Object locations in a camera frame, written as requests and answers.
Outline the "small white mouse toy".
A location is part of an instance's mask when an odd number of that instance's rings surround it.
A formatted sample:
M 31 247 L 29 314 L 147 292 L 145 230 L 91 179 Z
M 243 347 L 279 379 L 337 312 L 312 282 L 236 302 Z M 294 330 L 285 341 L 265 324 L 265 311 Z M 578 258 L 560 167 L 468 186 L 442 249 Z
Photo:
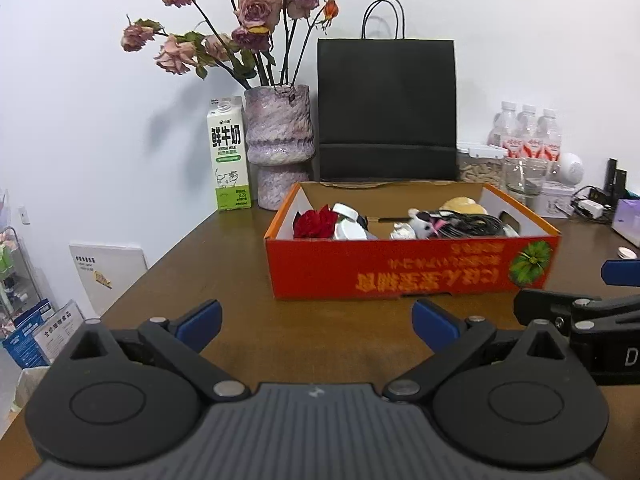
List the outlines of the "small white mouse toy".
M 440 237 L 439 230 L 448 224 L 439 214 L 432 216 L 428 211 L 416 208 L 409 209 L 408 216 L 408 225 L 416 234 L 417 240 Z

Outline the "silver round coin tin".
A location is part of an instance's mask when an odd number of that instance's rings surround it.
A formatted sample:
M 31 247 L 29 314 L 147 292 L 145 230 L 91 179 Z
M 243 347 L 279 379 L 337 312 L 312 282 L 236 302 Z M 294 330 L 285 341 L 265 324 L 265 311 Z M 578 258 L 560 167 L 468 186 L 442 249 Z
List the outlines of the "silver round coin tin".
M 638 255 L 630 248 L 619 247 L 617 248 L 618 258 L 623 260 L 634 260 L 638 258 Z

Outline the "white booklet against wall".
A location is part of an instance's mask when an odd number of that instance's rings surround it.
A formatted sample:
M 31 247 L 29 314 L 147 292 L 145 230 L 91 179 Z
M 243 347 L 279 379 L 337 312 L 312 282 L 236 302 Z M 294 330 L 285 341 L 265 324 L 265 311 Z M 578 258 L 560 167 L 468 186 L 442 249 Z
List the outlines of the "white booklet against wall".
M 140 247 L 70 244 L 91 309 L 100 318 L 148 270 Z

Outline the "left water bottle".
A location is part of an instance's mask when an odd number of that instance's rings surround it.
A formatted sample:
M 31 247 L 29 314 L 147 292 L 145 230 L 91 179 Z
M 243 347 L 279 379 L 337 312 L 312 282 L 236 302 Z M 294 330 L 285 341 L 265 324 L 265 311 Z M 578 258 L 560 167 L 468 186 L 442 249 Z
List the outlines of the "left water bottle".
M 494 120 L 494 125 L 488 134 L 487 143 L 506 150 L 507 158 L 519 158 L 522 148 L 520 137 L 520 123 L 516 114 L 516 105 L 503 101 L 500 113 Z

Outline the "white floral tin box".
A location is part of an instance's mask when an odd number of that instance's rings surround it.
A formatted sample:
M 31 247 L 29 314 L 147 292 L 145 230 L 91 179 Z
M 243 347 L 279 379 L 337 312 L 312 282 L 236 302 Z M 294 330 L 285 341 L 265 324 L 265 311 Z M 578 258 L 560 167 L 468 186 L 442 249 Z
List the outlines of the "white floral tin box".
M 573 214 L 572 197 L 574 186 L 558 182 L 544 182 L 537 196 L 526 200 L 527 207 L 541 218 L 566 219 Z

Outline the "water bottle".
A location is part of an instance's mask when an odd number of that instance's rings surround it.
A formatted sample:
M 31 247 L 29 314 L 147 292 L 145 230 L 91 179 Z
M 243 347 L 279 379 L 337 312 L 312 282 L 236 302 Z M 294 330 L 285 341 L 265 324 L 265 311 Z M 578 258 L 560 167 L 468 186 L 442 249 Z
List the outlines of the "water bottle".
M 548 162 L 557 162 L 561 155 L 562 131 L 554 110 L 544 109 L 541 118 L 538 119 L 537 133 L 541 138 L 538 157 Z
M 487 143 L 506 150 L 507 158 L 519 158 L 522 148 L 520 137 L 520 123 L 516 114 L 516 105 L 503 101 L 500 113 L 494 120 L 494 125 L 488 134 Z
M 542 141 L 538 136 L 536 107 L 524 104 L 521 113 L 518 114 L 518 124 L 520 125 L 518 135 L 522 140 L 521 157 L 537 158 Z

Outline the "empty clear glass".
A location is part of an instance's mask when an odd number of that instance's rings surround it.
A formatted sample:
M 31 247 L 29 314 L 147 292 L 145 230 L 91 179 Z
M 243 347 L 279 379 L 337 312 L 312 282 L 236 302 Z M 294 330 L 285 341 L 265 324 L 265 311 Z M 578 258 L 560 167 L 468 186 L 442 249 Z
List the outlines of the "empty clear glass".
M 518 202 L 533 206 L 542 192 L 548 171 L 547 162 L 536 158 L 508 158 L 503 163 L 506 192 Z

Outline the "white green milk carton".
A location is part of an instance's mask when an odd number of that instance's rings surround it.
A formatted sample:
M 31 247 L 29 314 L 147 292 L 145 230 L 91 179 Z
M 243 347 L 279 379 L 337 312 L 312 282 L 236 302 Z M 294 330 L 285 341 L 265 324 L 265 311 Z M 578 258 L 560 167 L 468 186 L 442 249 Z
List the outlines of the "white green milk carton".
M 250 208 L 252 194 L 240 96 L 210 102 L 207 134 L 218 209 Z

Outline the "red orange cardboard box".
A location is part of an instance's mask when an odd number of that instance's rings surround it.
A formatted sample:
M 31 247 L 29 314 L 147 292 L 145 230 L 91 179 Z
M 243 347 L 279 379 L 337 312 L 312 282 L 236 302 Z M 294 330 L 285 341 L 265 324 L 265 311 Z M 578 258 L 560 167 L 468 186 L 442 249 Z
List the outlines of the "red orange cardboard box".
M 434 210 L 469 197 L 495 217 L 512 218 L 518 235 L 391 240 L 411 208 Z M 372 240 L 298 240 L 298 214 L 336 203 L 369 223 Z M 265 234 L 278 299 L 373 299 L 541 288 L 561 239 L 549 222 L 490 184 L 304 182 L 294 185 Z

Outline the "red artificial rose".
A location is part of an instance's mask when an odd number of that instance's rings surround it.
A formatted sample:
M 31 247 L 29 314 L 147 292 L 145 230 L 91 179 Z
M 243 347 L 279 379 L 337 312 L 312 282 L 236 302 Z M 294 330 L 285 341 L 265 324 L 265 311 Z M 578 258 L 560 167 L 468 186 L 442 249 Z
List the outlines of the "red artificial rose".
M 334 237 L 338 214 L 324 205 L 319 210 L 299 212 L 293 220 L 293 237 L 296 240 L 329 240 Z

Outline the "blue white leaflets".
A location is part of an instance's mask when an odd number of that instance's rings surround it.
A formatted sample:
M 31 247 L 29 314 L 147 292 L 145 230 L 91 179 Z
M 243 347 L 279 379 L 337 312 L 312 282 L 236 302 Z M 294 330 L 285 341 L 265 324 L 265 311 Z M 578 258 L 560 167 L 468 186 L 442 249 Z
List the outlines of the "blue white leaflets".
M 85 321 L 74 300 L 53 307 L 43 299 L 21 314 L 2 347 L 23 370 L 50 365 Z

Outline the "black paper shopping bag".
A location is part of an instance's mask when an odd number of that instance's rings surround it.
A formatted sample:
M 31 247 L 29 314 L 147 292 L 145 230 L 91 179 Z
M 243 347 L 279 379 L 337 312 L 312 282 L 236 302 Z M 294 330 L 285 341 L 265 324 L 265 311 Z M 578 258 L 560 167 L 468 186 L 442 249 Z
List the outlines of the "black paper shopping bag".
M 453 181 L 457 166 L 454 42 L 409 39 L 399 0 L 390 39 L 323 39 L 317 48 L 323 181 Z

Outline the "white lidded plastic jar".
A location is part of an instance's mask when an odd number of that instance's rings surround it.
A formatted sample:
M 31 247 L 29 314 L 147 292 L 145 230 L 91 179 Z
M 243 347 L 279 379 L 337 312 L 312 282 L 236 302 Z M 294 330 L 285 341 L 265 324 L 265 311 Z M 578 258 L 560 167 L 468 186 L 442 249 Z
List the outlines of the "white lidded plastic jar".
M 352 207 L 336 203 L 332 211 L 337 214 L 334 240 L 376 240 L 376 236 L 369 232 L 368 220 Z

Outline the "middle water bottle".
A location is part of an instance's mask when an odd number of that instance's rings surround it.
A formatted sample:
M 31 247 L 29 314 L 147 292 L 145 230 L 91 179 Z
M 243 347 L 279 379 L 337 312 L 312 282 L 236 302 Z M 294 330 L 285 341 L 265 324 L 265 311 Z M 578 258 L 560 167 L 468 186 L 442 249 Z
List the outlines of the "middle water bottle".
M 524 104 L 521 113 L 518 114 L 518 124 L 520 125 L 518 135 L 522 140 L 521 157 L 537 158 L 542 141 L 538 136 L 536 107 Z

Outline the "right water bottle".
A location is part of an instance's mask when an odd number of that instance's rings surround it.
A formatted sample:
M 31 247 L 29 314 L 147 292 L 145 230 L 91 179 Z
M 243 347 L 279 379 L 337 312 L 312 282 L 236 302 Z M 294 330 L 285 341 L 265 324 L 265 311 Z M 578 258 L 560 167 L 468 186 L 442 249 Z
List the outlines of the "right water bottle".
M 538 119 L 537 133 L 541 138 L 538 157 L 548 162 L 557 162 L 561 155 L 562 131 L 554 110 L 544 109 L 541 118 Z

